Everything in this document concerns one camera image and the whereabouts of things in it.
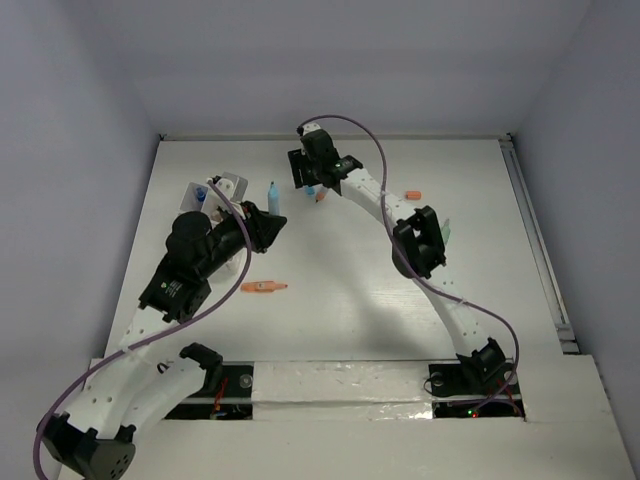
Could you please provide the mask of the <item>blue highlighter pen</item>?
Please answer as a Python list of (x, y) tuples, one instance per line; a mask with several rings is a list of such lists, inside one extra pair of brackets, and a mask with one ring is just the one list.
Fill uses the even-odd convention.
[(279, 189), (274, 181), (270, 182), (267, 191), (268, 212), (270, 215), (280, 215), (280, 195)]

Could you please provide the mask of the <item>blue cap spray bottle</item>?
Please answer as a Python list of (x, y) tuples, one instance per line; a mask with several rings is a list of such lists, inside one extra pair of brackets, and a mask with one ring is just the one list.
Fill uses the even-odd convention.
[(202, 187), (197, 187), (194, 191), (195, 198), (199, 204), (202, 204), (207, 195), (207, 191)]

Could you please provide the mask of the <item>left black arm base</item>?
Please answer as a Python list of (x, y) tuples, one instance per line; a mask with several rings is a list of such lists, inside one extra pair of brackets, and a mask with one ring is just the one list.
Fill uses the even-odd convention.
[(225, 363), (214, 350), (198, 343), (184, 347), (180, 357), (205, 370), (203, 386), (167, 416), (173, 420), (250, 420), (253, 416), (254, 365)]

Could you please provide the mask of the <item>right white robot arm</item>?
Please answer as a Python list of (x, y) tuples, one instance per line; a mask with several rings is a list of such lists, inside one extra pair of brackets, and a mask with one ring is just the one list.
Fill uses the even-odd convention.
[(444, 290), (452, 278), (444, 270), (445, 242), (436, 212), (429, 206), (415, 208), (389, 193), (359, 160), (342, 157), (319, 124), (306, 123), (297, 133), (301, 148), (288, 153), (295, 186), (333, 190), (384, 226), (394, 266), (426, 295), (451, 338), (462, 384), (471, 394), (495, 395), (506, 357), (464, 300)]

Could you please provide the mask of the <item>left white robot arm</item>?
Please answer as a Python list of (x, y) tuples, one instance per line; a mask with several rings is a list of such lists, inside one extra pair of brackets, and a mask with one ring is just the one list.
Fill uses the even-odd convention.
[(217, 224), (201, 211), (175, 218), (119, 350), (76, 379), (40, 420), (32, 447), (38, 478), (46, 476), (47, 451), (84, 479), (119, 479), (143, 433), (188, 396), (219, 388), (221, 354), (197, 342), (170, 349), (165, 340), (208, 316), (201, 306), (214, 273), (240, 251), (266, 252), (287, 223), (250, 201), (219, 212)]

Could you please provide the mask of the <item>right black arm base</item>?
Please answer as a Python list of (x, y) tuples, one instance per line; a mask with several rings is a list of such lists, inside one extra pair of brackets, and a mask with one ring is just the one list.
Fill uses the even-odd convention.
[(501, 366), (484, 386), (473, 385), (457, 363), (429, 366), (423, 389), (431, 396), (436, 419), (526, 417), (517, 377), (510, 379), (512, 363)]

